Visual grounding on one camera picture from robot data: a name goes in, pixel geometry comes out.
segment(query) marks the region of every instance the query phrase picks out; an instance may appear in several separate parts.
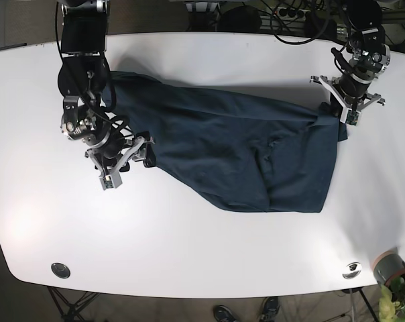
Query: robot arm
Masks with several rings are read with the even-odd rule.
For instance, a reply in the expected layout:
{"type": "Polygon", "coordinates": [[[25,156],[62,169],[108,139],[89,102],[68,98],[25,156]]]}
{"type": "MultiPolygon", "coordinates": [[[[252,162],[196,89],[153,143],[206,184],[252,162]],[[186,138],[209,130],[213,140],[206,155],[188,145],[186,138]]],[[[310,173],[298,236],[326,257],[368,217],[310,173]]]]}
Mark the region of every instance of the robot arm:
{"type": "Polygon", "coordinates": [[[129,171],[128,161],[143,161],[146,167],[156,165],[154,139],[147,132],[134,134],[127,128],[126,116],[110,118],[106,114],[114,112],[116,105],[115,87],[104,55],[109,0],[58,2],[64,16],[61,46],[58,45],[62,59],[58,88],[64,97],[61,129],[68,139],[81,140],[90,147],[85,157],[101,172],[103,189],[117,188],[122,184],[120,172],[129,171]],[[110,107],[101,105],[106,85],[111,91],[110,107]]]}
{"type": "Polygon", "coordinates": [[[331,105],[341,122],[357,125],[361,112],[368,106],[385,101],[379,94],[371,95],[368,88],[390,65],[390,49],[384,44],[382,9],[374,0],[342,1],[345,24],[349,29],[346,48],[353,55],[348,62],[341,51],[332,48],[341,78],[328,80],[324,76],[311,78],[331,92],[331,105]]]}

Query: shoe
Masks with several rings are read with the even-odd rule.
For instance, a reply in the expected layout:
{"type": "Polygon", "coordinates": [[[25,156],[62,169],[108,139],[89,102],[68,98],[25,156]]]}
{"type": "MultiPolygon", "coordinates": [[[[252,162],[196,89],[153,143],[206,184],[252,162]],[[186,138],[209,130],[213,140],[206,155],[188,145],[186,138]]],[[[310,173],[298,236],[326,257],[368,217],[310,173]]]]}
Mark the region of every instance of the shoe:
{"type": "Polygon", "coordinates": [[[259,322],[275,322],[278,311],[280,311],[278,297],[267,297],[262,304],[259,322]]]}
{"type": "Polygon", "coordinates": [[[217,322],[238,322],[231,310],[223,305],[213,307],[213,315],[217,322]]]}

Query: round hole cover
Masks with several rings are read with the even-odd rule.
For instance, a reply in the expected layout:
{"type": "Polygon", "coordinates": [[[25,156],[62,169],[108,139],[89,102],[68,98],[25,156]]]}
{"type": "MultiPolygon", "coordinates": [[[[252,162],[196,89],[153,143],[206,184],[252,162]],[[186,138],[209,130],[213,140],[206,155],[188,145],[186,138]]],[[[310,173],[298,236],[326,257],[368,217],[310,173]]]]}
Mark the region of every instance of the round hole cover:
{"type": "Polygon", "coordinates": [[[53,263],[51,265],[51,269],[55,275],[59,278],[69,278],[70,277],[70,270],[67,266],[61,263],[53,263]]]}
{"type": "Polygon", "coordinates": [[[346,266],[343,273],[343,278],[351,280],[359,275],[362,271],[362,265],[360,263],[351,263],[346,266]]]}

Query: dark blue cloth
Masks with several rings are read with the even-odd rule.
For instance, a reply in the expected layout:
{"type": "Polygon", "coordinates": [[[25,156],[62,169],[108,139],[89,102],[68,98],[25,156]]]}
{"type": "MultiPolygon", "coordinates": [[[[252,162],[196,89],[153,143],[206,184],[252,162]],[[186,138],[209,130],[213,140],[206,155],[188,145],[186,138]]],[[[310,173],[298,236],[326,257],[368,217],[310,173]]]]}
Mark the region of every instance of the dark blue cloth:
{"type": "MultiPolygon", "coordinates": [[[[117,115],[156,139],[158,167],[218,208],[320,212],[347,139],[336,117],[298,105],[210,89],[178,88],[113,72],[117,115]]],[[[103,100],[110,105],[108,89],[103,100]]]]}

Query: gray floor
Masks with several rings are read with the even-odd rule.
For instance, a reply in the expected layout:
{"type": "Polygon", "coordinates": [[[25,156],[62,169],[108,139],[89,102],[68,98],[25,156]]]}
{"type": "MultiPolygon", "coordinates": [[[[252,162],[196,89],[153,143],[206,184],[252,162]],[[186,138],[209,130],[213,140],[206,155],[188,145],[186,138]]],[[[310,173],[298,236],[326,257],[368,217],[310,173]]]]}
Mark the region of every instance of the gray floor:
{"type": "MultiPolygon", "coordinates": [[[[183,31],[188,27],[186,10],[181,3],[167,0],[112,2],[110,34],[183,31]]],[[[54,5],[55,0],[8,0],[5,4],[5,45],[53,41],[54,5]]],[[[70,300],[81,294],[71,290],[64,293],[70,300]]],[[[378,288],[366,288],[365,293],[376,309],[378,288]]],[[[363,301],[357,299],[358,321],[373,321],[363,301]]],[[[282,309],[278,322],[323,322],[349,312],[350,308],[349,298],[340,292],[296,295],[280,300],[282,309]]],[[[156,299],[102,294],[96,301],[84,312],[84,317],[110,322],[214,321],[211,308],[223,304],[231,307],[240,321],[251,322],[256,321],[263,299],[156,299]]],[[[60,316],[45,286],[20,282],[10,274],[0,248],[0,322],[3,321],[55,322],[60,321],[60,316]]],[[[350,318],[336,321],[350,321],[350,318]]]]}

